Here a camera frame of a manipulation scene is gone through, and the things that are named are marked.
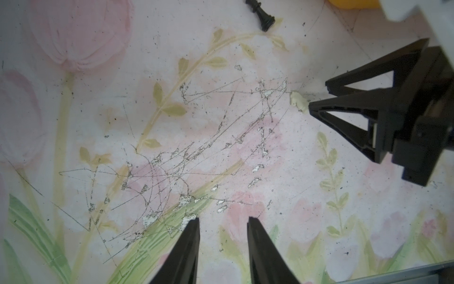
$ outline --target black chess piece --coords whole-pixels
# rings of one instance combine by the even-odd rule
[[[260,5],[262,5],[260,2],[257,2],[257,0],[246,0],[246,4],[251,5],[253,13],[257,13],[257,16],[262,25],[262,31],[267,31],[274,24],[274,22],[275,22],[274,17],[271,15],[268,15],[260,7]]]

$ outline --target floral tablecloth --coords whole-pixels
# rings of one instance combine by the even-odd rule
[[[301,283],[454,258],[452,153],[423,188],[307,112],[433,38],[422,16],[267,0],[263,33],[241,1],[0,7],[2,283],[146,283],[196,217],[203,284],[250,283],[249,216]]]

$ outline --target pink flower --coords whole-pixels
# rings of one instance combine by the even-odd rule
[[[250,166],[268,166],[277,162],[284,154],[285,147],[281,143],[278,119],[271,122],[269,116],[249,125],[233,146],[240,158]]]
[[[44,52],[67,71],[94,68],[131,37],[130,0],[30,0],[29,21]]]
[[[313,204],[301,198],[288,219],[289,236],[299,242],[314,239],[320,232],[322,215],[320,203]]]
[[[383,222],[381,229],[370,236],[370,243],[376,255],[393,257],[408,238],[410,224],[400,212],[394,212]]]
[[[435,219],[425,221],[421,228],[421,233],[428,239],[432,238],[437,226],[435,225]]]
[[[250,216],[263,221],[265,205],[262,199],[262,194],[243,191],[238,191],[232,196],[234,202],[228,206],[224,222],[233,240],[247,242],[246,228]]]
[[[41,110],[33,87],[22,74],[0,76],[0,161],[23,168],[42,149]]]

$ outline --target painted leaf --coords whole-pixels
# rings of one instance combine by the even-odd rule
[[[254,50],[250,46],[248,46],[247,44],[240,43],[240,45],[241,45],[241,49],[243,50],[244,55],[246,55],[250,59],[254,59],[255,60]]]
[[[341,208],[341,209],[344,208],[345,204],[347,204],[347,201],[348,201],[348,192],[345,192],[339,198],[339,208]]]
[[[274,244],[276,243],[278,234],[279,234],[279,227],[277,225],[275,225],[271,229],[270,233],[268,234],[270,236],[271,241],[273,241]]]
[[[323,134],[323,132],[317,133],[317,141],[322,149],[326,148],[326,146],[328,145],[328,140],[326,140],[326,136],[325,134]]]
[[[163,103],[163,88],[158,82],[156,82],[153,87],[153,98],[156,104],[161,106]]]
[[[188,65],[189,60],[187,60],[186,58],[181,58],[180,61],[178,61],[178,76],[181,76],[184,74],[184,72],[186,72]]]
[[[338,188],[341,185],[343,178],[344,178],[344,171],[341,169],[334,176],[334,187]]]
[[[80,147],[79,149],[79,157],[81,161],[84,161],[87,164],[90,164],[90,153],[88,152],[87,148]]]
[[[8,270],[9,283],[32,284],[30,274],[25,270],[21,261],[18,259],[13,247],[7,240],[3,240],[3,251],[6,258],[6,268]]]
[[[103,155],[96,155],[94,158],[93,158],[93,161],[91,161],[91,164],[92,165],[100,165],[100,164],[111,164],[112,161],[109,159],[110,157],[110,154],[103,154]]]
[[[279,48],[280,50],[283,50],[283,51],[288,51],[287,48],[285,48],[285,43],[284,43],[284,40],[282,39],[282,37],[280,36],[277,36],[277,35],[272,35],[270,37],[271,39],[271,42],[273,43],[273,45],[277,48]]]
[[[213,68],[222,68],[227,66],[227,60],[223,57],[216,56],[206,61],[205,64]]]
[[[336,203],[334,201],[328,201],[326,203],[326,205],[328,205],[331,210],[336,210],[337,209],[337,205],[336,205]]]
[[[292,92],[290,94],[290,105],[296,106],[296,108],[305,113],[309,109],[309,102],[298,92]]]
[[[327,163],[330,165],[334,165],[337,161],[337,150],[331,149],[330,153],[328,154]]]
[[[183,116],[186,113],[184,106],[173,103],[163,109],[168,116]]]
[[[45,263],[60,277],[65,284],[71,278],[71,268],[68,261],[56,244],[55,239],[46,226],[31,213],[31,211],[16,197],[10,195],[8,210],[9,222],[32,243],[44,258]]]
[[[437,228],[439,228],[438,232],[440,235],[446,235],[448,222],[446,221],[446,216],[440,210],[437,210]]]
[[[249,266],[246,264],[246,260],[244,259],[238,245],[231,239],[227,230],[222,226],[219,226],[219,239],[222,253],[228,259],[236,262],[241,269],[242,283],[247,283],[247,281],[251,279],[251,275],[248,272]]]
[[[168,252],[178,240],[178,229],[185,216],[200,214],[212,202],[217,191],[211,191],[213,184],[220,183],[226,176],[234,173],[242,165],[236,162],[222,174],[209,180],[203,186],[191,193],[192,197],[199,199],[186,206],[177,208],[177,204],[159,216],[159,222],[153,222],[143,232],[143,237],[129,246],[123,260],[117,264],[111,274],[108,284],[144,283],[154,270],[159,258]]]
[[[440,251],[431,239],[423,234],[419,234],[416,238],[416,251],[419,257],[426,263],[439,263],[445,261]]]
[[[349,234],[353,230],[353,228],[355,227],[355,224],[356,224],[356,220],[357,220],[357,218],[356,218],[356,215],[354,215],[354,214],[352,216],[348,217],[347,222],[345,222],[345,224],[344,224],[344,233],[345,234]]]
[[[324,190],[327,190],[327,191],[331,191],[334,189],[332,183],[331,183],[331,180],[329,179],[324,179],[320,182],[320,187],[321,189],[324,189]]]
[[[341,234],[339,233],[339,231],[334,228],[333,226],[329,226],[326,228],[326,231],[328,233],[328,235],[330,235],[331,237],[335,237],[335,238],[338,238],[341,236]]]
[[[320,167],[320,169],[327,169],[327,168],[329,168],[329,165],[326,163],[326,160],[325,160],[325,159],[318,159],[317,161],[315,161],[315,163],[317,164],[317,166]]]
[[[217,43],[221,39],[223,32],[224,32],[223,29],[218,29],[217,31],[215,31],[213,33],[213,39],[211,40],[211,44]]]
[[[146,139],[144,142],[145,146],[147,146],[148,148],[157,148],[157,147],[161,147],[161,144],[156,140],[156,139]]]

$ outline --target yellow object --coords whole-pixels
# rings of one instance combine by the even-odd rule
[[[376,9],[380,8],[379,0],[329,0],[341,9]]]

